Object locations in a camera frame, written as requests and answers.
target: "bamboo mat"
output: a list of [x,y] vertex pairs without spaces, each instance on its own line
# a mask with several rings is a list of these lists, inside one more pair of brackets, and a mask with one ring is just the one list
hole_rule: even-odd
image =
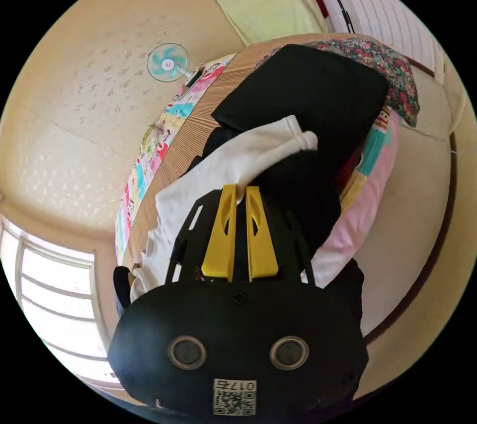
[[[189,167],[195,156],[202,155],[210,133],[218,126],[211,114],[254,69],[255,65],[274,48],[290,43],[325,41],[349,38],[347,33],[306,34],[279,38],[245,48],[227,65],[222,74],[209,86],[192,113],[179,129],[139,207],[131,229],[123,265],[129,269],[141,262],[141,251],[146,248],[148,231],[157,226],[156,194],[176,181]],[[362,36],[375,41],[374,38]]]

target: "electric fan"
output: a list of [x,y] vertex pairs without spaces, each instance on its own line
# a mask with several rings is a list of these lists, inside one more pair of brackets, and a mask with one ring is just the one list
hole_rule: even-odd
[[156,46],[148,56],[148,71],[150,75],[162,83],[176,81],[183,76],[191,78],[187,51],[175,43],[164,43]]

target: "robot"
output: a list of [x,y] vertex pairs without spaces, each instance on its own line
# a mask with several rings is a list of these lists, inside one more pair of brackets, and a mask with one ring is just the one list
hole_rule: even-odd
[[280,423],[354,394],[368,355],[349,307],[315,286],[293,215],[254,186],[237,205],[232,184],[197,200],[165,284],[126,308],[108,360],[178,422]]

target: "screw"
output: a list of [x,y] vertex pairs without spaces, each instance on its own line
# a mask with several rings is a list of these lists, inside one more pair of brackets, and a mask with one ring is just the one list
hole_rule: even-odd
[[247,301],[247,295],[243,291],[235,291],[232,294],[232,302],[234,305],[243,305]]
[[345,386],[349,386],[350,384],[352,384],[355,380],[355,376],[354,376],[354,373],[352,371],[350,371],[349,373],[346,373],[344,376],[343,376],[343,379],[341,380],[341,382],[345,385]]

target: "pink pillowcase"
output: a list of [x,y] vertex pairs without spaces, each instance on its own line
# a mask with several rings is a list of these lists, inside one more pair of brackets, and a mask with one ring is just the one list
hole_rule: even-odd
[[317,250],[312,267],[316,285],[326,287],[359,250],[371,230],[386,182],[398,153],[402,119],[392,111],[385,143],[368,179],[351,207],[341,215],[326,242]]

